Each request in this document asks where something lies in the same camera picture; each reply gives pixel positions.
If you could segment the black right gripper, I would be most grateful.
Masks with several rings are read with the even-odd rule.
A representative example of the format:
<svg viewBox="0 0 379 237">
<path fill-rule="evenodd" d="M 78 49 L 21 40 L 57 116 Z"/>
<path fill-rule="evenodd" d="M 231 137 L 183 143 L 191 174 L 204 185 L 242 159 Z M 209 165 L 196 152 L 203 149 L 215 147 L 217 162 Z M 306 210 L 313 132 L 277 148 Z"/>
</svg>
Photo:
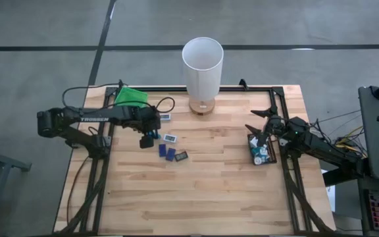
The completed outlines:
<svg viewBox="0 0 379 237">
<path fill-rule="evenodd" d="M 251 132 L 248 141 L 253 147 L 263 147 L 270 136 L 284 139 L 290 137 L 288 128 L 290 120 L 277 115 L 277 106 L 272 105 L 270 108 L 263 111 L 251 110 L 251 113 L 262 118 L 266 117 L 266 124 L 263 127 L 263 131 L 248 124 L 245 125 L 245 127 Z"/>
</svg>

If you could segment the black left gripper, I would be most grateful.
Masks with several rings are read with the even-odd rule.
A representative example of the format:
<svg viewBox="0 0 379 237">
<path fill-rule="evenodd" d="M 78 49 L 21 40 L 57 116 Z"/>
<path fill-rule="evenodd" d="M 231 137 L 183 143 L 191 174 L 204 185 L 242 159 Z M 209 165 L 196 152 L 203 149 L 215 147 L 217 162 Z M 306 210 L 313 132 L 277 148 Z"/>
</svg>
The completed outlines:
<svg viewBox="0 0 379 237">
<path fill-rule="evenodd" d="M 136 122 L 134 128 L 143 134 L 148 134 L 161 128 L 161 116 L 156 107 L 138 108 L 134 116 L 134 122 Z M 139 146 L 141 149 L 153 147 L 154 138 L 150 135 L 142 136 Z"/>
</svg>

